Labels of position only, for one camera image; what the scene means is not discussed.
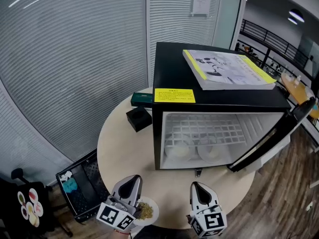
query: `beige table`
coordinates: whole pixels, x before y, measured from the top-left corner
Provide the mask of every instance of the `beige table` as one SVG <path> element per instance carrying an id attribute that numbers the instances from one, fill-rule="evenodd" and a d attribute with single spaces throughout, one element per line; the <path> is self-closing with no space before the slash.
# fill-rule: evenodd
<path id="1" fill-rule="evenodd" d="M 141 92 L 151 93 L 152 89 Z M 222 209 L 229 213 L 247 194 L 255 173 L 233 173 L 226 166 L 204 168 L 196 178 L 194 169 L 156 171 L 154 165 L 153 128 L 135 132 L 126 112 L 131 97 L 122 101 L 105 121 L 98 141 L 98 165 L 109 191 L 121 179 L 139 174 L 143 179 L 142 196 L 152 198 L 159 206 L 154 225 L 170 229 L 187 229 L 186 215 L 191 211 L 189 189 L 193 181 L 211 187 L 218 195 Z"/>

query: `bottle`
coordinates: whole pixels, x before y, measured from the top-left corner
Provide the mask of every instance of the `bottle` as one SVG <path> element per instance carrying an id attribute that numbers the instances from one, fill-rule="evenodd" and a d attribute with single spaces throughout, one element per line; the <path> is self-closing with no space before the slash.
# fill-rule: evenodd
<path id="1" fill-rule="evenodd" d="M 299 75 L 296 79 L 295 79 L 295 85 L 298 86 L 299 82 L 301 80 L 301 76 Z"/>

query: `stickers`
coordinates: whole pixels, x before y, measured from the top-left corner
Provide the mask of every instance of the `stickers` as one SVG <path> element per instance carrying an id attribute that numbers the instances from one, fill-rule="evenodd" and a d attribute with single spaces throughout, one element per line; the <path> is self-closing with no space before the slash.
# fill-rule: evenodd
<path id="1" fill-rule="evenodd" d="M 107 222 L 110 225 L 113 225 L 119 211 L 114 210 L 108 206 L 105 206 L 103 212 L 100 215 L 100 219 Z"/>
<path id="2" fill-rule="evenodd" d="M 25 203 L 25 197 L 22 192 L 18 192 L 18 200 L 21 204 L 21 214 L 36 228 L 40 225 L 40 218 L 43 215 L 43 207 L 38 201 L 38 194 L 35 189 L 29 190 L 29 198 L 31 202 Z"/>
<path id="3" fill-rule="evenodd" d="M 18 192 L 18 200 L 19 200 L 19 203 L 21 205 L 25 205 L 25 198 L 24 198 L 24 195 L 22 194 L 22 192 Z"/>
<path id="4" fill-rule="evenodd" d="M 224 226 L 224 221 L 221 213 L 212 213 L 205 215 L 207 229 L 214 229 Z"/>
<path id="5" fill-rule="evenodd" d="M 201 228 L 200 224 L 197 222 L 196 219 L 193 220 L 191 226 L 193 227 L 198 236 L 203 232 L 203 229 Z"/>
<path id="6" fill-rule="evenodd" d="M 29 214 L 28 214 L 28 212 L 27 212 L 27 210 L 26 210 L 26 207 L 25 206 L 21 206 L 21 213 L 22 213 L 22 216 L 27 220 L 27 219 L 29 219 Z"/>
<path id="7" fill-rule="evenodd" d="M 43 207 L 40 202 L 36 202 L 34 204 L 34 213 L 37 214 L 39 217 L 43 215 Z"/>
<path id="8" fill-rule="evenodd" d="M 155 102 L 159 103 L 195 103 L 193 90 L 155 89 Z"/>
<path id="9" fill-rule="evenodd" d="M 30 215 L 31 213 L 34 213 L 34 208 L 33 208 L 32 203 L 30 203 L 30 202 L 27 202 L 27 203 L 26 203 L 26 210 L 28 211 L 29 215 Z"/>
<path id="10" fill-rule="evenodd" d="M 37 214 L 34 214 L 34 213 L 29 214 L 29 221 L 30 221 L 31 225 L 35 226 L 36 228 L 40 224 L 39 217 L 37 216 Z"/>
<path id="11" fill-rule="evenodd" d="M 33 202 L 34 204 L 36 203 L 36 202 L 38 202 L 38 194 L 37 194 L 37 192 L 35 191 L 35 189 L 30 189 L 29 190 L 29 198 L 30 198 L 30 200 L 31 200 L 31 202 Z"/>
<path id="12" fill-rule="evenodd" d="M 120 229 L 126 229 L 131 223 L 133 222 L 132 217 L 126 216 L 118 225 L 117 227 Z"/>

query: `black mini fridge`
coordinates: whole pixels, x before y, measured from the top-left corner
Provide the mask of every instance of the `black mini fridge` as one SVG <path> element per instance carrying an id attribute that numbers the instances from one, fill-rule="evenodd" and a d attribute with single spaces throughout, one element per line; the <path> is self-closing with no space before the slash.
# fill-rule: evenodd
<path id="1" fill-rule="evenodd" d="M 237 53 L 212 46 L 157 43 L 153 93 L 192 91 L 194 97 L 187 103 L 169 97 L 160 102 L 153 99 L 157 170 L 220 165 L 232 171 L 258 169 L 290 142 L 289 135 L 314 105 L 310 100 L 290 112 L 278 87 L 204 91 L 183 57 L 184 49 Z"/>

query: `office chair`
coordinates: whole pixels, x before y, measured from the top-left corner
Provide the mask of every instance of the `office chair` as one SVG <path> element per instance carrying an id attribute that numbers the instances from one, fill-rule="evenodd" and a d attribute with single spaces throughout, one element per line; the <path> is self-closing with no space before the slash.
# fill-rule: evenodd
<path id="1" fill-rule="evenodd" d="M 0 217 L 11 239 L 31 236 L 43 238 L 43 234 L 54 231 L 56 227 L 61 227 L 69 237 L 73 236 L 53 215 L 54 211 L 66 207 L 67 204 L 51 207 L 48 197 L 48 192 L 52 191 L 51 187 L 45 187 L 41 182 L 27 181 L 21 168 L 11 172 L 11 179 L 19 179 L 25 183 L 17 186 L 6 182 L 4 185 L 2 180 L 0 184 L 0 187 L 4 186 L 10 192 L 5 199 L 9 201 L 10 207 L 0 211 Z"/>

